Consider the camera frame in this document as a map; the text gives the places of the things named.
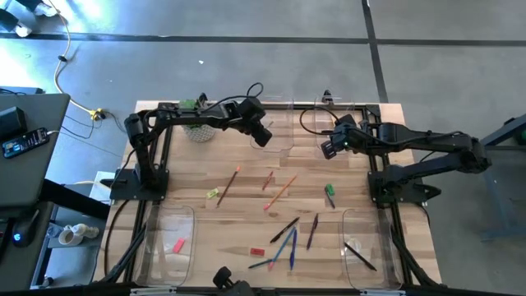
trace potted plant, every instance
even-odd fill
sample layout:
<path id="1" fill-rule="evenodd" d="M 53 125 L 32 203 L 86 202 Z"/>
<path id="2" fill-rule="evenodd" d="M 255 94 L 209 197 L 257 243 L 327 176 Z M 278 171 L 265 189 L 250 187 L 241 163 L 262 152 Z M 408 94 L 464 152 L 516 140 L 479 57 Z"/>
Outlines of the potted plant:
<path id="1" fill-rule="evenodd" d="M 179 103 L 179 107 L 182 109 L 194 109 L 199 108 L 200 104 L 196 99 L 185 99 Z M 183 125 L 182 129 L 190 140 L 195 142 L 208 141 L 215 135 L 215 129 L 207 124 Z"/>

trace concrete floor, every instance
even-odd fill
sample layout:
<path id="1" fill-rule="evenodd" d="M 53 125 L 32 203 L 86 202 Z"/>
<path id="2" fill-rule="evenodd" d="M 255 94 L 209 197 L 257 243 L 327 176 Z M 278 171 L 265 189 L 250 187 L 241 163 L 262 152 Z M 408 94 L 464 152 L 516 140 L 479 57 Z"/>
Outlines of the concrete floor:
<path id="1" fill-rule="evenodd" d="M 381 45 L 382 73 L 375 73 L 368 44 L 189 43 L 158 37 L 312 37 L 342 43 L 337 39 L 367 37 L 361 0 L 54 2 L 70 30 L 85 34 L 78 38 L 111 35 L 110 41 L 72 42 L 75 58 L 60 76 L 62 88 L 82 104 L 108 109 L 121 120 L 139 99 L 185 99 L 203 91 L 220 98 L 243 93 L 255 81 L 263 82 L 267 91 L 296 100 L 312 100 L 329 88 L 354 102 L 380 102 L 378 75 L 384 77 L 387 99 L 403 105 L 412 128 L 462 130 L 484 137 L 525 112 L 526 47 Z M 370 0 L 370 4 L 376 37 L 381 39 L 526 38 L 521 14 L 526 2 L 521 0 Z M 64 32 L 58 18 L 34 18 L 15 2 L 9 10 L 40 34 Z M 122 35 L 135 39 L 118 41 Z M 141 41 L 141 35 L 155 42 Z M 0 74 L 0 85 L 38 86 L 53 93 L 56 57 L 66 42 L 34 37 L 0 39 L 0 64 L 13 69 Z M 72 106 L 68 115 L 89 123 L 85 113 Z M 65 126 L 88 132 L 68 120 Z M 89 140 L 61 135 L 48 178 L 74 183 L 93 179 L 99 170 L 115 170 L 125 144 L 126 136 L 111 121 L 104 121 Z M 415 152 L 417 159 L 423 155 Z M 498 155 L 496 160 L 519 167 L 515 171 L 521 178 L 522 163 L 505 162 L 521 157 Z M 498 178 L 509 178 L 508 169 L 496 171 Z M 426 183 L 443 190 L 429 202 L 443 282 L 455 288 L 526 294 L 526 239 L 481 242 L 482 231 L 499 227 L 482 177 L 446 173 L 427 178 Z M 519 190 L 508 188 L 503 194 L 520 200 L 524 191 Z M 518 210 L 523 205 L 516 202 Z M 61 260 L 52 262 L 50 275 L 75 277 L 64 272 Z"/>

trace red eraser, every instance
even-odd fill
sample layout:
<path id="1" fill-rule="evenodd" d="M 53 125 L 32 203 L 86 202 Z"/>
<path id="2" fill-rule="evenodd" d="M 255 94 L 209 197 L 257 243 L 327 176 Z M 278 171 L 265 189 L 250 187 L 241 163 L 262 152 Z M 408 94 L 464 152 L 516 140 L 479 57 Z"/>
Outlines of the red eraser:
<path id="1" fill-rule="evenodd" d="M 176 243 L 175 246 L 173 246 L 172 251 L 173 251 L 174 253 L 176 253 L 176 254 L 179 253 L 179 251 L 181 251 L 181 248 L 182 248 L 182 245 L 183 245 L 183 244 L 184 244 L 184 238 L 180 238 L 180 239 L 178 240 L 178 243 Z"/>
<path id="2" fill-rule="evenodd" d="M 265 250 L 253 247 L 253 248 L 250 249 L 250 254 L 251 255 L 256 255 L 256 256 L 264 256 L 265 255 Z"/>

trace green plant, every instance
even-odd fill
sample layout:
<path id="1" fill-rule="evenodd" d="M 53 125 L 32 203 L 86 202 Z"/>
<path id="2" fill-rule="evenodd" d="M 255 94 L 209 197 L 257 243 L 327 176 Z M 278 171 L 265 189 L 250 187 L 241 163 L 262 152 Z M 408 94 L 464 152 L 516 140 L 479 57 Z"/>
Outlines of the green plant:
<path id="1" fill-rule="evenodd" d="M 197 103 L 196 99 L 184 99 L 181 102 L 179 102 L 179 108 L 184 109 L 194 109 L 195 107 L 199 107 L 199 104 Z M 201 127 L 202 124 L 189 124 L 187 127 L 189 128 L 198 128 Z"/>

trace pencil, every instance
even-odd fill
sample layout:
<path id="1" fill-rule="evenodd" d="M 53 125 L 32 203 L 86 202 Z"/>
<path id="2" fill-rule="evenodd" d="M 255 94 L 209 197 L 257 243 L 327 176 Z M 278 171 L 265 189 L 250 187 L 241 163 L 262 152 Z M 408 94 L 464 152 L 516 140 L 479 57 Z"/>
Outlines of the pencil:
<path id="1" fill-rule="evenodd" d="M 240 169 L 241 169 L 241 167 L 238 166 L 238 168 L 236 169 L 236 171 L 233 172 L 233 175 L 232 175 L 232 177 L 230 178 L 230 181 L 228 182 L 227 187 L 224 189 L 223 194 L 221 194 L 221 197 L 220 197 L 219 200 L 217 201 L 217 206 L 215 206 L 215 207 L 219 207 L 219 204 L 221 204 L 221 201 L 223 200 L 223 197 L 227 194 L 228 188 L 230 187 L 230 185 L 232 185 L 232 182 L 233 182 L 234 178 L 236 178 L 236 175 L 238 174 L 238 172 L 239 172 Z"/>
<path id="2" fill-rule="evenodd" d="M 357 252 L 356 250 L 354 250 L 351 246 L 349 246 L 347 243 L 344 243 L 345 247 L 351 251 L 356 257 L 358 257 L 358 259 L 360 259 L 370 270 L 372 271 L 377 271 L 376 268 L 364 257 L 362 257 L 362 255 L 360 255 L 359 252 Z"/>
<path id="3" fill-rule="evenodd" d="M 272 198 L 272 200 L 270 200 L 270 202 L 268 204 L 265 205 L 265 207 L 263 208 L 263 210 L 268 210 L 270 208 L 270 206 L 272 206 L 272 204 L 278 199 L 278 197 L 281 195 L 281 193 L 283 193 L 285 191 L 285 189 L 287 189 L 288 186 L 290 186 L 290 184 L 296 179 L 297 175 L 295 175 L 294 177 L 292 177 L 287 184 L 285 184 L 285 186 L 283 186 L 283 188 L 281 188 L 281 190 L 279 190 L 278 194 L 276 194 L 274 196 L 274 198 Z"/>
<path id="4" fill-rule="evenodd" d="M 265 183 L 263 183 L 263 188 L 261 190 L 265 190 L 266 186 L 269 185 L 270 179 L 272 178 L 272 174 L 273 173 L 274 173 L 274 171 L 270 172 L 270 175 L 269 175 L 269 177 L 266 178 Z"/>

